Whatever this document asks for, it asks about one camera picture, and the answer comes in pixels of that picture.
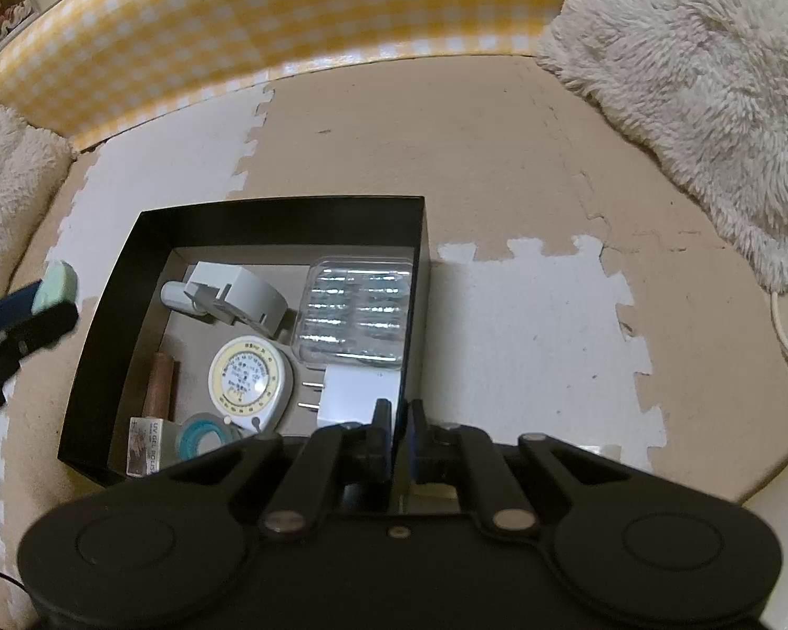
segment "checkered fabric wall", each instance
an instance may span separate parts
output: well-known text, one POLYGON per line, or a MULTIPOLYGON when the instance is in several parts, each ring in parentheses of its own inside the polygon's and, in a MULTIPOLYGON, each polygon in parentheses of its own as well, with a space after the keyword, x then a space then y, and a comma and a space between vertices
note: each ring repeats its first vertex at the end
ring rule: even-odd
POLYGON ((0 52, 0 103, 85 149, 211 96, 392 58, 528 54, 563 0, 63 0, 0 52))

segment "plastic blister pack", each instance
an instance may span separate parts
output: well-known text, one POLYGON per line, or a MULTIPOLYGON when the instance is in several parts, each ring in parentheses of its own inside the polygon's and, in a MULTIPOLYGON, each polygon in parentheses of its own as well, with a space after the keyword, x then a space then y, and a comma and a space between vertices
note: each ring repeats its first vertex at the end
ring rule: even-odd
POLYGON ((412 263, 405 258, 321 258, 311 266, 292 335, 307 366, 399 368, 412 263))

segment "furry cushion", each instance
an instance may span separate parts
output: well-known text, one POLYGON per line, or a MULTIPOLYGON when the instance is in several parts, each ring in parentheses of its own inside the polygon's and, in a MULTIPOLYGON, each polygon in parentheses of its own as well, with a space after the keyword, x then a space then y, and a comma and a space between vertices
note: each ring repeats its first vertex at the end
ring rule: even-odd
POLYGON ((65 138, 0 106, 0 296, 72 159, 65 138))
POLYGON ((536 58, 788 289, 788 0, 566 0, 536 58))

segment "retractable measuring tape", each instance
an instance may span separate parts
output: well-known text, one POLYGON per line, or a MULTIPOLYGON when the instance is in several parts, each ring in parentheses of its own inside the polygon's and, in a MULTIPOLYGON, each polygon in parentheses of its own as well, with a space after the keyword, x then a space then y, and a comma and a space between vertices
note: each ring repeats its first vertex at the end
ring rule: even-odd
POLYGON ((272 431, 292 394, 292 366, 273 343, 241 336, 226 343, 208 374, 210 399, 226 421, 255 433, 272 431))

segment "black box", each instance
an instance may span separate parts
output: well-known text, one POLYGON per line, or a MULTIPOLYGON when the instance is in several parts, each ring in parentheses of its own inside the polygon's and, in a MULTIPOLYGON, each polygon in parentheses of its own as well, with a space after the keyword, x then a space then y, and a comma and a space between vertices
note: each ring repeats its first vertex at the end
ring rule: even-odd
MULTIPOLYGON (((398 248, 413 258, 395 441, 402 436, 406 408, 402 402, 417 397, 419 391, 429 293, 424 199, 243 199, 140 214, 90 324, 65 414, 59 459, 103 486, 125 478, 124 469, 114 466, 111 457, 122 446, 124 462, 128 419, 139 416, 142 405, 136 393, 124 402, 124 390, 145 386, 146 359, 163 337, 163 328, 160 334, 155 330, 151 338, 147 336, 147 325, 169 317, 170 311, 160 305, 160 286, 188 262, 234 262, 229 258, 240 256, 246 247, 254 254, 246 258, 248 262, 274 265, 299 265, 282 257, 308 260, 331 254, 334 248, 353 248, 354 253, 362 247, 398 248)), ((297 306, 290 302, 289 307, 297 306)))

